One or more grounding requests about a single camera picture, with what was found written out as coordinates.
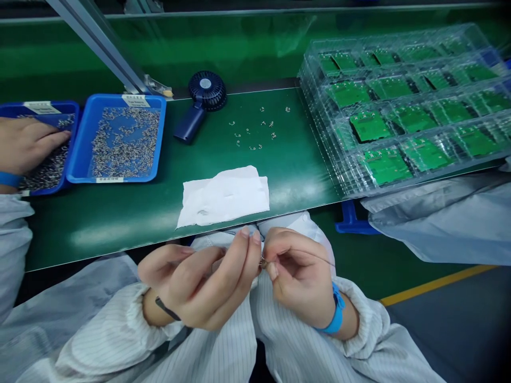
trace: blue wristband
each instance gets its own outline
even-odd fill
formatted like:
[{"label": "blue wristband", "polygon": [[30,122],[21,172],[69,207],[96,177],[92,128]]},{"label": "blue wristband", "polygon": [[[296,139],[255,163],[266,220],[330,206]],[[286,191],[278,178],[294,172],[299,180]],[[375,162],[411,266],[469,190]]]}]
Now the blue wristband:
[{"label": "blue wristband", "polygon": [[12,186],[17,189],[22,179],[22,176],[16,174],[0,172],[0,185]]},{"label": "blue wristband", "polygon": [[328,327],[324,329],[316,329],[318,331],[324,332],[325,334],[335,334],[339,332],[342,326],[342,310],[346,307],[346,303],[342,299],[341,293],[339,292],[339,287],[332,282],[332,289],[334,290],[334,300],[335,300],[335,313],[332,322],[328,325]]}]

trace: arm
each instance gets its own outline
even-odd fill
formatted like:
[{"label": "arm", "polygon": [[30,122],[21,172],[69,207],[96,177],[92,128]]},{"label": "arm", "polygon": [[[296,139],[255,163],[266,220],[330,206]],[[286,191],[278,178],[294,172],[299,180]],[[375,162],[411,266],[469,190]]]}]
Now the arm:
[{"label": "arm", "polygon": [[359,313],[356,334],[346,341],[333,339],[355,370],[377,382],[443,381],[431,369],[406,328],[390,323],[381,303],[366,298],[352,281],[335,277],[334,282]]},{"label": "arm", "polygon": [[15,195],[15,185],[3,185],[5,176],[19,177],[39,165],[62,145],[69,132],[58,132],[35,119],[0,117],[0,323],[9,315],[23,279],[25,254],[32,233],[25,217],[34,211]]},{"label": "arm", "polygon": [[32,232],[23,218],[34,213],[18,195],[0,185],[0,323],[9,316],[25,269]]},{"label": "arm", "polygon": [[318,351],[308,356],[314,358],[318,370],[334,376],[348,363],[361,375],[382,383],[443,381],[406,329],[390,324],[385,308],[367,299],[351,281],[333,278],[345,302],[338,332],[328,336],[317,330],[328,327],[335,312],[328,255],[322,245],[290,229],[272,228],[264,256],[270,261],[266,270],[274,298],[316,328],[303,329],[306,334],[301,339],[308,342],[302,348]]},{"label": "arm", "polygon": [[[246,298],[258,272],[261,242],[245,234],[235,236],[227,253],[214,246],[198,252],[178,245],[156,249],[138,265],[146,284],[117,292],[56,357],[34,364],[19,383],[104,382],[120,374],[136,378],[151,363],[153,351],[185,325],[220,329]],[[204,279],[222,257],[218,270]],[[157,296],[182,321],[173,321],[159,308]]]}]

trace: gray floor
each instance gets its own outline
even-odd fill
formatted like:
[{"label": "gray floor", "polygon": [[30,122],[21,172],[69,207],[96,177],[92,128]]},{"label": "gray floor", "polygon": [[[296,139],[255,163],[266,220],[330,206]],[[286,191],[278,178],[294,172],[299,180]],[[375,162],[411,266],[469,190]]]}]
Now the gray floor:
[{"label": "gray floor", "polygon": [[511,345],[511,267],[478,274],[388,310],[448,383],[496,381],[489,377],[509,356]]}]

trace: workstation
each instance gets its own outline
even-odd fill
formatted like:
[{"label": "workstation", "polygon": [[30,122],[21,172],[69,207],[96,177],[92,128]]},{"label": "workstation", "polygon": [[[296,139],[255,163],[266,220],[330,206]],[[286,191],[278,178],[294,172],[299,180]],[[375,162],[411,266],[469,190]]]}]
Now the workstation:
[{"label": "workstation", "polygon": [[[13,57],[3,63],[2,84],[9,91],[2,92],[2,102],[70,99],[84,107],[92,94],[156,94],[158,90],[163,94],[161,84],[171,88],[173,99],[167,97],[153,180],[70,185],[53,195],[29,198],[36,214],[28,219],[34,238],[27,271],[348,199],[332,182],[328,158],[311,129],[314,117],[296,81],[312,40],[474,22],[502,57],[509,53],[509,30],[494,4],[386,2],[360,9],[353,5],[356,2],[344,2],[344,6],[302,9],[103,15],[88,1],[73,2],[85,14],[69,12],[71,2],[48,3],[60,17],[3,20],[0,26],[3,56]],[[84,35],[97,37],[100,31],[106,40],[89,41]],[[228,101],[221,110],[207,113],[193,142],[186,145],[175,139],[173,131],[192,105],[188,81],[201,70],[222,78]],[[249,165],[268,178],[269,211],[176,229],[184,182]]]}]

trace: stacked plastic trays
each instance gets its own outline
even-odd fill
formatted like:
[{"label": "stacked plastic trays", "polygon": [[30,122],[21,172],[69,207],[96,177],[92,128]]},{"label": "stacked plastic trays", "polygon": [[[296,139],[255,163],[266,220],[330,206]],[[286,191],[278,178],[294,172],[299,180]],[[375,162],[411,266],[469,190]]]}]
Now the stacked plastic trays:
[{"label": "stacked plastic trays", "polygon": [[475,24],[313,41],[298,77],[351,198],[511,154],[511,72]]}]

